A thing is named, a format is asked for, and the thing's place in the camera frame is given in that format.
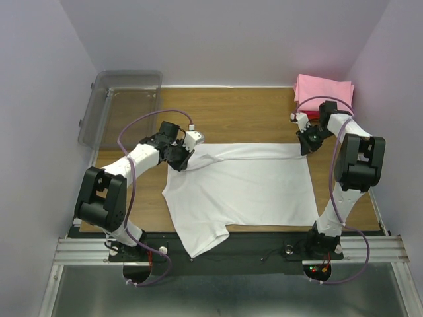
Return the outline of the white t shirt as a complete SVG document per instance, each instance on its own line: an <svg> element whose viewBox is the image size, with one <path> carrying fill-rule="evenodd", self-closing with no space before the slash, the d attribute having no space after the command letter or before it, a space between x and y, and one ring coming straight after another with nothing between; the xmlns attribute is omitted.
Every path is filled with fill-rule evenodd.
<svg viewBox="0 0 423 317"><path fill-rule="evenodd" d="M229 237L227 226L311 226L318 218L297 143L202 144L162 192L184 249L195 258Z"/></svg>

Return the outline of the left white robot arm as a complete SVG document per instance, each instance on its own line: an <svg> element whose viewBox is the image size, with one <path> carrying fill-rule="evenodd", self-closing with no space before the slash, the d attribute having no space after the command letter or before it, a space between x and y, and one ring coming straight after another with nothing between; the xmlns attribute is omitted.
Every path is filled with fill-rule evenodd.
<svg viewBox="0 0 423 317"><path fill-rule="evenodd" d="M173 170L181 172L195 147L204 142L204 136L191 125L179 138L181 127L163 122L159 131L143 138L128 152L119 143L124 156L108 166L88 168L83 176L75 217L96 226L117 242L128 247L142 247L164 256L162 250L154 250L143 243L146 232L129 220L133 207L137 179L146 171L166 162Z"/></svg>

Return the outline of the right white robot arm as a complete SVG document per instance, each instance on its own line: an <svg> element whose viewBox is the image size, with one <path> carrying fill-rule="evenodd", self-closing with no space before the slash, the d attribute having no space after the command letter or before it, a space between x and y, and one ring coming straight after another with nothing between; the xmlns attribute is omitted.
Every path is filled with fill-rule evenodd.
<svg viewBox="0 0 423 317"><path fill-rule="evenodd" d="M340 236L357 201L381 178L386 141L363 130L349 111L339 110L335 100L319 106L318 124L296 110L291 121L299 130L301 155L316 152L323 141L336 143L328 177L330 199L307 234L305 252L312 258L340 254Z"/></svg>

